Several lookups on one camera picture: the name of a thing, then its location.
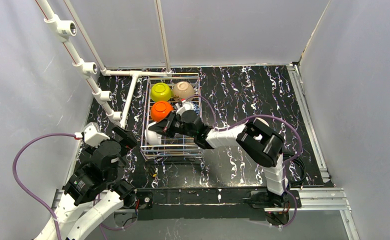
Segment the white ceramic bowl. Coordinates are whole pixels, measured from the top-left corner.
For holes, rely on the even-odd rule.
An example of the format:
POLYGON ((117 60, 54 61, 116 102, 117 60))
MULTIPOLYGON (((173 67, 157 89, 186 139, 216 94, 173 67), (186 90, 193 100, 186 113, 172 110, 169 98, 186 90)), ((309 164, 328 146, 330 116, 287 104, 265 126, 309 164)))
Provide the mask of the white ceramic bowl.
POLYGON ((145 137, 147 143, 149 145, 152 145, 152 146, 158 146, 158 145, 162 144, 161 143, 162 136, 153 130, 149 130, 149 128, 154 126, 155 124, 157 124, 157 122, 155 122, 155 121, 148 124, 146 129, 144 130, 144 137, 145 137))
POLYGON ((154 122, 160 122, 174 110, 173 106, 167 101, 158 101, 150 109, 150 117, 154 122))

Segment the blue white patterned bowl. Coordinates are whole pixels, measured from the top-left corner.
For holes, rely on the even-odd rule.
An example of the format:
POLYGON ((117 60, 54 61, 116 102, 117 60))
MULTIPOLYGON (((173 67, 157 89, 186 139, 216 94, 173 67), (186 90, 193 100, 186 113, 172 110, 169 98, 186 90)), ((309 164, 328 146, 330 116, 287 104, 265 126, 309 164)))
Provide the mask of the blue white patterned bowl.
POLYGON ((175 106, 177 108, 176 113, 178 115, 182 115, 187 111, 194 111, 197 115, 199 114, 199 109, 191 101, 183 100, 176 103, 175 106))

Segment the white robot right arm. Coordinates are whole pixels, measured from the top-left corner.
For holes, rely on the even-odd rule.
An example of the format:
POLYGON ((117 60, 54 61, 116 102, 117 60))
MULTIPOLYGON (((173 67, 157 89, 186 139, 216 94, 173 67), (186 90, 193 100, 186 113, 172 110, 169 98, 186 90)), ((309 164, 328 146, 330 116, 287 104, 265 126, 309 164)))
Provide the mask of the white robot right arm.
POLYGON ((201 149, 236 146, 242 148, 255 163, 263 167, 267 190, 277 196, 286 193, 284 175, 284 138, 258 116, 251 116, 234 127, 213 128, 203 123, 194 110, 170 112, 144 131, 147 142, 160 145, 162 137, 191 137, 201 149))

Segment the yellow-green plastic bowl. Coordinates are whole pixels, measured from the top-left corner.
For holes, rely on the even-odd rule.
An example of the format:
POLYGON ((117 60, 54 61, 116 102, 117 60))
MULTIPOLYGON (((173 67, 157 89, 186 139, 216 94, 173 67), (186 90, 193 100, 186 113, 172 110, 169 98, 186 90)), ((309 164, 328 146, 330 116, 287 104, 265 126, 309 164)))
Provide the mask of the yellow-green plastic bowl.
POLYGON ((173 96, 171 88, 164 82, 155 83, 150 89, 150 98, 154 102, 169 101, 173 96))

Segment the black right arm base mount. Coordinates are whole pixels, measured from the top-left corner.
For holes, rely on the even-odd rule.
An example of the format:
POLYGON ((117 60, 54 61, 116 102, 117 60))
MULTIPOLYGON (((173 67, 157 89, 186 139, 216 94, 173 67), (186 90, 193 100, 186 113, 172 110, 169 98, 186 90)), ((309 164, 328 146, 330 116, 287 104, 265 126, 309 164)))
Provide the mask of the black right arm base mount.
POLYGON ((297 190, 286 191, 277 195, 268 190, 253 190, 241 203, 248 204, 253 209, 263 209, 265 220, 270 226, 285 227, 293 221, 290 217, 290 210, 294 213, 302 207, 301 197, 297 190))

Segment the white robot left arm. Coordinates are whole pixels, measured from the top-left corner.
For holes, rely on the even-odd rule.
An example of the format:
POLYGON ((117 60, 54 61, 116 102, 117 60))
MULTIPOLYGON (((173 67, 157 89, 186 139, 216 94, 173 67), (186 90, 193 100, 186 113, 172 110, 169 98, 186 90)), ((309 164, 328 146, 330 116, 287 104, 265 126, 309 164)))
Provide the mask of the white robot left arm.
POLYGON ((136 207, 137 190, 127 180, 119 177, 124 157, 137 140, 132 131, 115 126, 118 139, 102 133, 97 124, 88 124, 74 137, 87 144, 89 154, 71 175, 60 201, 38 240, 56 240, 60 233, 64 240, 83 240, 103 220, 122 207, 136 207))

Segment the beige ceramic bowl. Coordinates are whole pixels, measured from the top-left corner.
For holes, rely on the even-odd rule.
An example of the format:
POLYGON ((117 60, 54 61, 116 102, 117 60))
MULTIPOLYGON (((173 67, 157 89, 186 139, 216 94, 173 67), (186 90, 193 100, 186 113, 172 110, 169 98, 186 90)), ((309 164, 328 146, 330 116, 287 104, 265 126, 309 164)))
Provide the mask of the beige ceramic bowl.
POLYGON ((181 99, 191 100, 191 96, 195 95, 194 87, 187 81, 180 81, 172 87, 173 99, 179 101, 181 99))

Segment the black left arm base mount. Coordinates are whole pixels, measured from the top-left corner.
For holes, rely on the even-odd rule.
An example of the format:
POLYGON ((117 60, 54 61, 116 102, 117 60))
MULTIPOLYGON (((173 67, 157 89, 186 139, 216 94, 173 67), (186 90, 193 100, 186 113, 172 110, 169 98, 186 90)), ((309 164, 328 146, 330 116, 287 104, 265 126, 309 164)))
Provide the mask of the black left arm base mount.
POLYGON ((119 229, 124 229, 134 224, 141 215, 141 211, 150 210, 153 207, 153 200, 152 192, 138 191, 125 200, 123 207, 114 212, 114 223, 119 229))

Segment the white striped bottom bowl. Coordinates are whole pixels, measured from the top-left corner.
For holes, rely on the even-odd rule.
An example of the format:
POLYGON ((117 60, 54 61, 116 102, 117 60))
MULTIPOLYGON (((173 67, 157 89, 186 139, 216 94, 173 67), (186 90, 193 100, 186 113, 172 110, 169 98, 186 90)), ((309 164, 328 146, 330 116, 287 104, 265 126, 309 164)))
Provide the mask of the white striped bottom bowl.
POLYGON ((260 121, 260 122, 262 122, 264 125, 266 125, 267 127, 269 127, 269 124, 267 123, 267 121, 266 120, 264 120, 264 119, 262 119, 262 118, 259 118, 259 117, 257 117, 256 118, 258 121, 260 121))

